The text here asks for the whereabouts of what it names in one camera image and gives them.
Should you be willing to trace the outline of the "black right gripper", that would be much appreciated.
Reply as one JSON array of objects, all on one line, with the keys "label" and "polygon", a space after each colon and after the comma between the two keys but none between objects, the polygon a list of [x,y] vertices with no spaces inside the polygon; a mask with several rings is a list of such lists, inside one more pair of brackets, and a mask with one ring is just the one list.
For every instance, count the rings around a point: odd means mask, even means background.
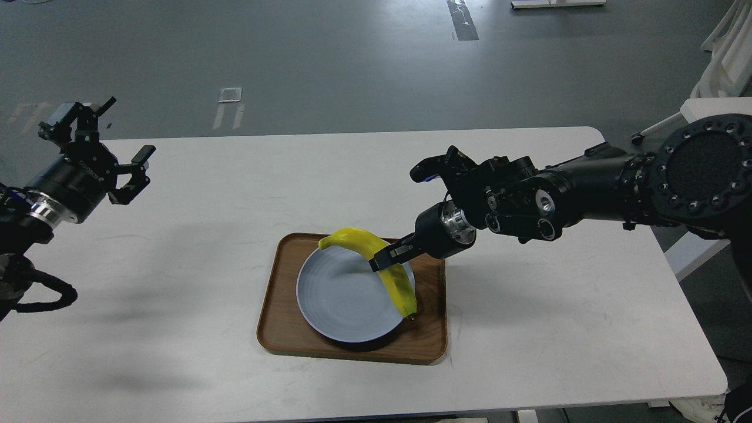
[{"label": "black right gripper", "polygon": [[414,233],[376,252],[368,263],[372,271],[384,271],[427,254],[445,259],[472,247],[477,230],[465,219],[454,201],[436,203],[416,219]]}]

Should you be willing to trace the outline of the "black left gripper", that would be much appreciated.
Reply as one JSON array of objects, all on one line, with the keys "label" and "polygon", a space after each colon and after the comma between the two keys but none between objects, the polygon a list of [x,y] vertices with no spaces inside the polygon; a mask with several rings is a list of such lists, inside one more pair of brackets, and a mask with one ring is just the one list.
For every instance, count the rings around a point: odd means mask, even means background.
[{"label": "black left gripper", "polygon": [[[102,105],[67,102],[49,120],[38,123],[41,139],[65,148],[26,186],[32,202],[27,215],[48,225],[81,224],[106,193],[111,204],[130,204],[150,184],[148,160],[155,146],[143,145],[130,163],[118,164],[100,143],[99,118],[115,103],[113,96]],[[129,180],[118,187],[120,176]]]}]

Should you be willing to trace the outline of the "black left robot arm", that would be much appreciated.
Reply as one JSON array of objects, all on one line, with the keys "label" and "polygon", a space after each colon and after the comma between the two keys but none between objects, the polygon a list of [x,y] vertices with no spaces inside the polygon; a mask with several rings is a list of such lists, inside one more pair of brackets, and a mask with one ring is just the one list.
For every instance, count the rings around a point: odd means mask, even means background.
[{"label": "black left robot arm", "polygon": [[116,103],[68,102],[39,124],[39,137],[53,142],[58,158],[24,187],[2,185],[2,316],[11,311],[61,310],[78,299],[76,289],[38,270],[26,257],[33,244],[46,244],[62,222],[81,224],[104,198],[129,204],[149,184],[145,145],[124,164],[102,144],[99,118]]}]

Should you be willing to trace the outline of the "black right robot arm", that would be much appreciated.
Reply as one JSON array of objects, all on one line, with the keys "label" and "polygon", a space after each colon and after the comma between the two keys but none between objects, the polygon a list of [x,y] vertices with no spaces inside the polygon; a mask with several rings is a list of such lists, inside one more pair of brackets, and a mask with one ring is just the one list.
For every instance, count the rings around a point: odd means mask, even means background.
[{"label": "black right robot arm", "polygon": [[427,254],[470,249],[477,230],[554,241],[581,220],[620,220],[623,228],[687,227],[727,239],[750,295],[749,115],[724,113],[677,129],[654,152],[628,153],[604,142],[583,155],[537,169],[528,156],[475,163],[451,146],[411,169],[414,182],[441,179],[444,200],[423,211],[413,233],[376,252],[373,271]]}]

